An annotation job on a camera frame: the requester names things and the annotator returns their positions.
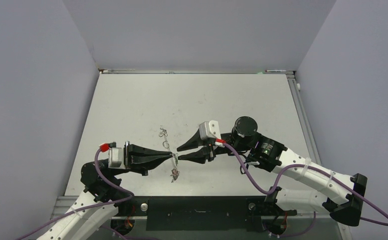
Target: metal frame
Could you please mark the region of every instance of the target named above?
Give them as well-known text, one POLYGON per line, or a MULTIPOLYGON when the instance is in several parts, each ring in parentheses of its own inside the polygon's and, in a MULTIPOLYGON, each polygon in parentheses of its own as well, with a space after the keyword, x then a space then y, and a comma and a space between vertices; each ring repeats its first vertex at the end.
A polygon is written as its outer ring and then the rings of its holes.
MULTIPOLYGON (((301 128, 303 130, 304 138, 306 140, 307 149, 309 151, 310 158, 316 161, 317 164, 322 165, 322 162, 319 157, 317 150, 316 142, 311 131, 310 123, 308 121, 307 115, 304 110, 304 106, 300 97, 300 91, 298 89, 297 81, 293 71, 287 72, 270 72, 266 73, 260 70, 245 70, 245 69, 236 69, 236 70, 216 70, 216 71, 192 71, 192 70, 135 70, 135 69, 102 69, 100 74, 285 74, 287 75, 288 84, 291 90, 291 94, 294 100, 294 105, 297 110, 297 115, 300 120, 301 128)), ((56 204, 54 206, 51 218, 55 218, 63 213, 65 213, 69 207, 77 199, 76 196, 59 196, 57 198, 56 204)), ((299 213, 298 216, 294 218, 310 218, 310 213, 299 213)), ((146 216, 134 216, 132 219, 146 219, 146 216)), ((327 214, 319 214, 318 218, 330 219, 330 216, 327 214)), ((121 216, 112 217, 112 219, 122 219, 121 216)), ((353 240, 350 227, 338 224, 340 234, 343 240, 353 240)))

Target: white zip tie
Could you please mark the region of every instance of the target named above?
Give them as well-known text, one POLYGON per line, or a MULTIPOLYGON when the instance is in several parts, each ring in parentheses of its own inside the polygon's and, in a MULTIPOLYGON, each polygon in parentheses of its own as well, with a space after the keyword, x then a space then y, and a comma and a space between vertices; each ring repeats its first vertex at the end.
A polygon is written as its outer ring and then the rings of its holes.
POLYGON ((331 170, 331 176, 329 177, 328 179, 328 182, 326 183, 326 186, 325 188, 327 188, 329 186, 329 183, 332 181, 332 177, 335 175, 335 172, 331 170))
POLYGON ((304 177, 304 175, 306 174, 307 169, 309 168, 309 165, 310 165, 311 162, 312 162, 312 159, 307 157, 306 160, 305 160, 305 166, 303 168, 303 171, 301 172, 301 177, 304 177))
POLYGON ((78 211, 76 211, 72 206, 70 207, 70 209, 72 209, 72 211, 73 211, 76 215, 78 215, 80 219, 83 218, 83 216, 82 216, 78 211))

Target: white board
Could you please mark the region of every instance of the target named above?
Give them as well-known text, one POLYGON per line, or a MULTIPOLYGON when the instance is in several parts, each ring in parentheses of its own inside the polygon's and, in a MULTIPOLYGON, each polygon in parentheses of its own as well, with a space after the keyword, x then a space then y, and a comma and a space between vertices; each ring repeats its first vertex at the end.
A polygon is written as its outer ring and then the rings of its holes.
MULTIPOLYGON (((125 141, 155 150, 165 150, 160 126, 168 131, 172 151, 190 139, 204 121, 219 121, 220 131, 231 131, 235 120, 250 116, 258 132, 275 139, 303 157, 308 151, 288 81, 283 74, 102 74, 95 89, 85 128, 76 154, 66 196, 79 195, 84 185, 80 169, 93 161, 98 146, 125 141)), ((107 158, 102 153, 100 159, 107 158)), ((119 175, 121 186, 137 196, 258 196, 261 195, 239 172, 233 156, 219 155, 197 164, 179 161, 180 177, 171 183, 172 164, 167 160, 149 176, 119 175)), ((250 168, 257 183, 268 189, 276 175, 250 168)), ((310 188, 288 177, 279 186, 310 188)))

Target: bolt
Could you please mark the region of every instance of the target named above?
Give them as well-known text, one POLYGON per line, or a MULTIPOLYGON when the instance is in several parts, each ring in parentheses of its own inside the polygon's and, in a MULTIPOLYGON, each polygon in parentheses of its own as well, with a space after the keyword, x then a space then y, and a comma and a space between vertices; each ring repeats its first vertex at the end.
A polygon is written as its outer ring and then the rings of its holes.
POLYGON ((147 210, 148 210, 148 204, 146 203, 141 204, 141 211, 145 212, 147 210))
POLYGON ((253 202, 248 204, 248 209, 249 210, 253 210, 255 207, 256 207, 256 205, 253 202))

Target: gray wall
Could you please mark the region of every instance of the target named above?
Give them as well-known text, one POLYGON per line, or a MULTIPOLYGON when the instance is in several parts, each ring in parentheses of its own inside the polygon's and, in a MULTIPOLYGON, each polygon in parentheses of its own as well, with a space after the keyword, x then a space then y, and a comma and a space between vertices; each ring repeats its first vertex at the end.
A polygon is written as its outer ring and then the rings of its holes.
POLYGON ((0 240, 49 219, 97 79, 62 1, 0 1, 0 240))
POLYGON ((335 0, 63 0, 104 69, 296 70, 335 0))
MULTIPOLYGON (((388 1, 338 0, 297 78, 323 164, 366 175, 366 196, 388 212, 388 1)), ((384 220, 367 205, 363 216, 384 220)), ((388 239, 367 222, 352 232, 388 239)))

